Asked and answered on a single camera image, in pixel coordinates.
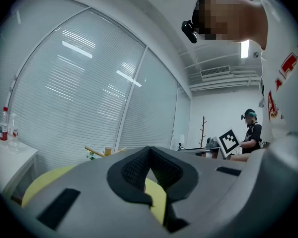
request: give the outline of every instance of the black camera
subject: black camera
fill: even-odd
[[[189,38],[189,40],[192,42],[192,43],[197,43],[198,41],[198,36],[197,34],[194,32],[193,30],[193,25],[192,25],[192,22],[189,20],[189,21],[184,21],[182,23],[182,32],[185,33],[185,35]]]

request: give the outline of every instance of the air vent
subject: air vent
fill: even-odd
[[[212,69],[201,70],[202,78],[216,77],[216,76],[228,75],[228,74],[230,74],[229,66],[222,66],[222,67],[217,67]]]

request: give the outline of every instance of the black cap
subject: black cap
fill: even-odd
[[[255,111],[252,109],[248,109],[245,111],[245,115],[248,115],[249,113],[255,113]]]

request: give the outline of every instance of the white blinds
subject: white blinds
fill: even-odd
[[[113,146],[144,45],[88,10],[57,28],[26,63],[11,111],[20,140],[39,150],[39,172]]]
[[[172,150],[177,150],[179,143],[181,143],[183,147],[186,147],[190,120],[190,103],[190,98],[179,84],[171,143]]]
[[[69,0],[30,0],[0,27],[0,116],[15,74],[38,43],[84,7]]]
[[[145,55],[128,106],[119,148],[170,148],[175,115],[177,81],[150,51]]]

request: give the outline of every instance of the plastic bottle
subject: plastic bottle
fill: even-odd
[[[15,113],[11,114],[9,122],[9,132],[11,137],[9,139],[9,149],[12,153],[17,153],[18,151],[18,139],[19,139],[19,122],[18,117]]]
[[[8,108],[3,108],[0,120],[0,140],[7,142],[8,140]]]

